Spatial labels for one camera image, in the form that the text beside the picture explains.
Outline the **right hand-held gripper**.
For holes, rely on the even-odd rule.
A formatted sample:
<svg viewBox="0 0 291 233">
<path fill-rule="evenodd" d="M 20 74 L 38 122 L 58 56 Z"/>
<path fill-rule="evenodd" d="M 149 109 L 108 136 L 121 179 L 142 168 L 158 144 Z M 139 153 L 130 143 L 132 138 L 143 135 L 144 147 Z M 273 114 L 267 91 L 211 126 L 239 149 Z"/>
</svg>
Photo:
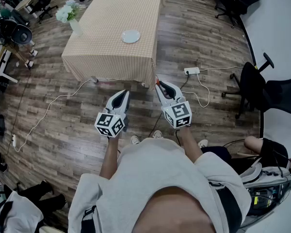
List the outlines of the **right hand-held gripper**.
<svg viewBox="0 0 291 233">
<path fill-rule="evenodd" d="M 156 81 L 156 93 L 162 104 L 163 116 L 174 129 L 191 124 L 192 112 L 189 102 L 178 86 L 166 81 Z"/>
</svg>

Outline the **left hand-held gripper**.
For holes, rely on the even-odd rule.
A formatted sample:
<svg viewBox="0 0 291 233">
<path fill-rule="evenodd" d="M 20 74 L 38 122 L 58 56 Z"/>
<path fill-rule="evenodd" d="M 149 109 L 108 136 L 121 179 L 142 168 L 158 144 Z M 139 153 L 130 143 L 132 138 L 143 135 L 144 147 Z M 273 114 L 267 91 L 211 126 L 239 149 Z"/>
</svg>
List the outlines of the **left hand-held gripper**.
<svg viewBox="0 0 291 233">
<path fill-rule="evenodd" d="M 100 135 L 115 138 L 122 131 L 127 131 L 126 112 L 129 103 L 130 92 L 128 90 L 119 91 L 108 99 L 106 108 L 103 112 L 98 113 L 95 121 L 95 128 Z"/>
</svg>

